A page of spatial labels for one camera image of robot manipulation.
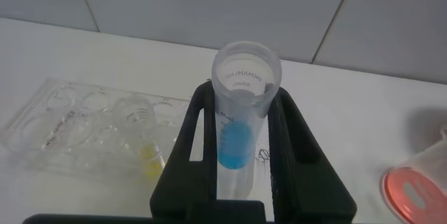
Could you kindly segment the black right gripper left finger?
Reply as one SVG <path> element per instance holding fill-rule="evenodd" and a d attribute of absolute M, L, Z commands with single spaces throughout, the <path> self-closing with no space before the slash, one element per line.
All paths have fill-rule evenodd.
<path fill-rule="evenodd" d="M 203 158 L 190 160 L 200 112 L 204 116 Z M 214 90 L 207 81 L 194 91 L 182 127 L 150 198 L 154 219 L 184 220 L 197 203 L 217 198 L 217 137 Z"/>

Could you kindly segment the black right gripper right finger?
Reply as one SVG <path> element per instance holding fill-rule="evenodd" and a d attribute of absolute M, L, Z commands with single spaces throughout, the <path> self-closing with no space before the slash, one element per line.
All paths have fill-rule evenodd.
<path fill-rule="evenodd" d="M 357 205 L 284 88 L 268 111 L 275 223 L 351 223 Z"/>

